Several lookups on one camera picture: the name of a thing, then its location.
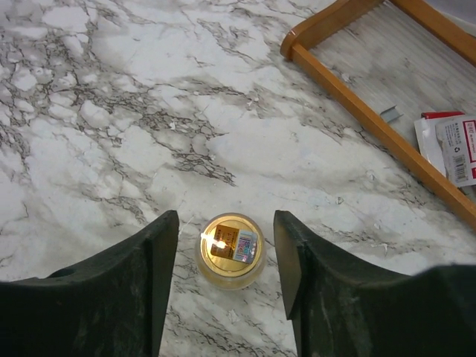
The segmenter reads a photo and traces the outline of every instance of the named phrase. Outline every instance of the wooden frame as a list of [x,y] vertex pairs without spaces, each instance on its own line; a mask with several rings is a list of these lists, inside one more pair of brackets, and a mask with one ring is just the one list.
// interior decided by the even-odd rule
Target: wooden frame
[[[301,22],[287,34],[281,54],[298,64],[322,85],[371,134],[376,136],[412,173],[433,190],[476,231],[476,204],[423,158],[400,134],[343,84],[308,50],[345,28],[384,0],[337,0]],[[476,66],[476,39],[423,0],[390,0],[464,59]]]

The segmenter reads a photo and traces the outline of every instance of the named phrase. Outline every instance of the glass candle jar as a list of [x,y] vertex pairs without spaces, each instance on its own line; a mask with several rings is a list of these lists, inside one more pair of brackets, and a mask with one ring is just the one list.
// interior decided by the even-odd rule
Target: glass candle jar
[[260,227],[239,213],[224,213],[209,221],[197,239],[195,253],[203,276],[227,290],[249,286],[266,264]]

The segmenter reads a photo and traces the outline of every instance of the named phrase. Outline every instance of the white marble surface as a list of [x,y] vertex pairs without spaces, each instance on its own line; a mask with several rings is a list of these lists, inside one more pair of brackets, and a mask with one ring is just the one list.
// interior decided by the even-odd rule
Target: white marble surface
[[[0,1],[0,279],[47,276],[176,209],[161,356],[295,356],[276,209],[400,272],[473,263],[474,234],[279,55],[330,2]],[[240,292],[193,261],[226,211],[267,238]]]

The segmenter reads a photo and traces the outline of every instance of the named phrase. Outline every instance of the candle label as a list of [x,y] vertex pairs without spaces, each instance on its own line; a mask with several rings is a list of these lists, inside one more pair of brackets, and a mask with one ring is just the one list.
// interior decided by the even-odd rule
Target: candle label
[[257,252],[258,236],[254,232],[217,225],[210,253],[237,262],[251,264]]

